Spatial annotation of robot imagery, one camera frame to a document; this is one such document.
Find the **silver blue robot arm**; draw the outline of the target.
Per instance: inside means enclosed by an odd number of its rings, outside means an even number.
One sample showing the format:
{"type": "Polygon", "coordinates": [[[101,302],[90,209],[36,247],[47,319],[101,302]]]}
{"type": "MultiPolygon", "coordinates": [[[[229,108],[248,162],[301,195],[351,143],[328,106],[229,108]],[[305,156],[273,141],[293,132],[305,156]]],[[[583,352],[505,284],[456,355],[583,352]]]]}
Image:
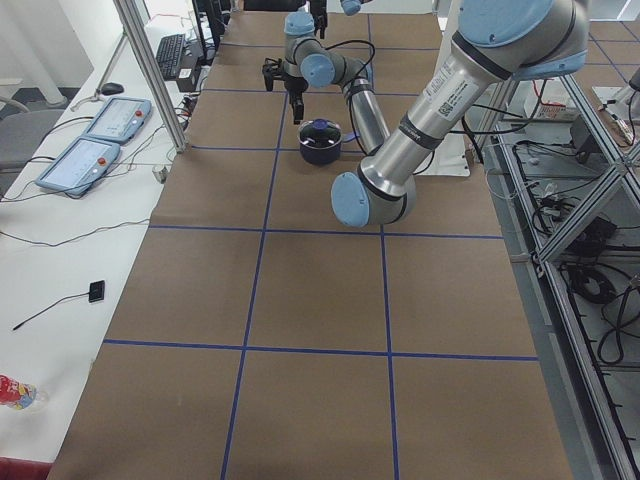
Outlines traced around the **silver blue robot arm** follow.
{"type": "MultiPolygon", "coordinates": [[[[341,0],[340,6],[343,12],[348,16],[357,14],[362,5],[366,1],[361,0],[341,0]]],[[[319,34],[321,39],[325,38],[325,31],[328,27],[328,11],[326,0],[310,0],[308,1],[308,12],[311,14],[314,22],[314,33],[319,34]]]]}
{"type": "Polygon", "coordinates": [[[315,88],[335,84],[353,108],[366,156],[331,187],[344,225],[391,224],[415,204],[414,172],[474,102],[495,83],[558,77],[585,63],[587,1],[463,1],[451,50],[395,130],[389,130],[364,63],[332,53],[314,35],[310,13],[284,21],[284,70],[315,88]]]}

